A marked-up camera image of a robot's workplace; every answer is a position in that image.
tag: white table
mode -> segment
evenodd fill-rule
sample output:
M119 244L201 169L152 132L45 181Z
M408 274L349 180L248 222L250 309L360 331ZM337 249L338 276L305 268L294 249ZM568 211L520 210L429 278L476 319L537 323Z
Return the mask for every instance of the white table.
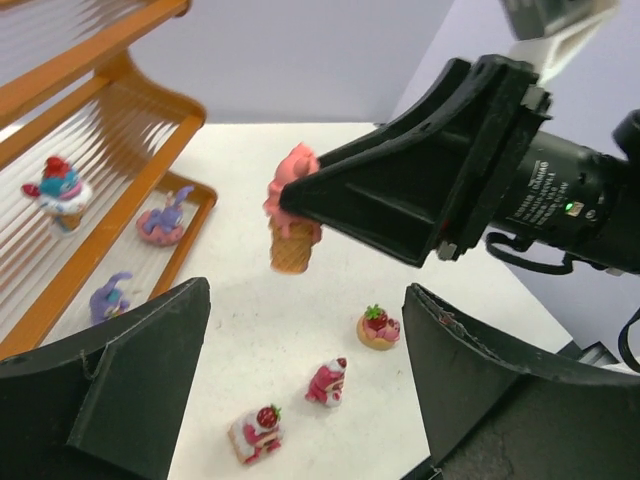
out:
M270 270L262 202L278 162L300 141L321 154L371 128L211 125L176 163L176 172L212 185L220 200L179 279L207 277L212 311L171 480L395 480L426 458L406 345L376 352L355 334L369 304L400 318L412 282L541 348L557 351L570 341L482 247L457 263L430 258L416 270L326 229L305 274ZM349 361L344 403L327 411L305 402L317 367L338 355ZM283 447L243 467L227 438L229 424L271 402L283 409Z

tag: white wall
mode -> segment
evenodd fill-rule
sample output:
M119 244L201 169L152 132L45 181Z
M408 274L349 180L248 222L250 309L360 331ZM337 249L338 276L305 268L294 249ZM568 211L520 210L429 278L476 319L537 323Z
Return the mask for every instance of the white wall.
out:
M384 122L452 3L194 0L133 53L210 122Z
M554 96L554 119L544 124L544 130L620 156L611 131L629 110L640 107L639 19L640 2L623 0L618 17L547 85ZM394 116L426 91L449 58L475 60L485 53L506 53L512 43L498 0L456 0ZM529 257L557 262L560 255L536 246ZM587 266L560 278L513 271L578 343L587 346L602 339L617 353L618 333L640 305L639 279L615 278ZM636 330L633 344L640 353L640 327Z

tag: purple toy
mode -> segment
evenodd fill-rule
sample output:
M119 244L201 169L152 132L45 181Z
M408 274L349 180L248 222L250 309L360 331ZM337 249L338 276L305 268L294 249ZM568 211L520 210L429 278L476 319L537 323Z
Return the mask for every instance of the purple toy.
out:
M133 278L130 272L116 273L104 287L99 288L91 295L89 308L91 309L91 323L93 325L98 325L105 320L117 317L128 310L131 304L128 300L122 298L122 290L116 288L116 284L120 280L129 280L130 278Z
M193 190L194 187L189 185L178 190L175 197L169 193L163 210L154 208L145 211L136 221L140 238L159 246L178 243L184 235L182 202Z

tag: toy figurine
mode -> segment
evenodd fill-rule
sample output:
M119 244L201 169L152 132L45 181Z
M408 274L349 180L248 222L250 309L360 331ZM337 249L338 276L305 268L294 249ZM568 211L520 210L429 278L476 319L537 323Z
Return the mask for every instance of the toy figurine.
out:
M313 151L301 143L280 162L273 181L269 183L269 196L263 207L270 217L271 268L280 273L305 272L312 247L322 238L319 223L293 216L280 208L280 194L285 185L319 169L320 164Z
M47 158L40 183L23 185L22 193L34 199L40 211L51 219L52 233L62 236L75 233L80 227L93 196L91 186L60 157Z
M360 341L375 350L389 350L400 340L400 322L389 318L377 304L367 307L356 331Z
M116 273L104 287L99 288L91 295L89 308L93 325L117 317L129 309L130 302L122 297L122 290L116 288L116 284L120 280L129 280L130 278L133 278L133 275L129 272Z
M236 420L229 430L229 438L240 463L250 465L263 453L280 448L283 433L280 409L270 405Z
M309 390L304 398L332 408L340 405L346 369L347 359L344 357L336 358L321 366L311 379Z
M184 235L182 226L182 202L194 190L189 185L181 188L173 197L169 192L163 210L154 208L144 212L136 222L138 235L145 242L159 246L175 245Z

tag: toy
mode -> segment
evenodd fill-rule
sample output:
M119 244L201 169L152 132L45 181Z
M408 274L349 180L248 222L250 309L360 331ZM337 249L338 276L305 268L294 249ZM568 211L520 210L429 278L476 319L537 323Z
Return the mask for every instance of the toy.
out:
M120 280L129 280L130 278L133 278L133 275L129 272L116 273L104 287L99 288L91 295L89 308L93 325L117 317L129 309L130 302L122 298L122 290L116 288L116 284Z
M342 388L347 359L336 358L321 366L311 379L304 398L310 402L320 402L327 407L337 407L342 403Z
M191 185L181 188L175 197L169 192L164 209L154 208L140 215L136 221L136 230L140 238L159 246L178 243L184 235L182 202L193 190L194 187Z
M360 341L375 350L389 350L400 340L400 322L389 318L378 304L367 307L356 331Z
M236 420L229 429L229 439L240 463L250 465L263 453L280 448L283 433L280 409L269 405Z
M322 239L320 224L280 209L280 194L288 183L320 169L313 151L299 144L280 162L269 184L264 209L270 216L271 267L280 273L302 273L311 259L311 248Z
M49 157L39 184L27 183L22 193L51 218L52 233L69 235L80 227L93 191L61 157Z

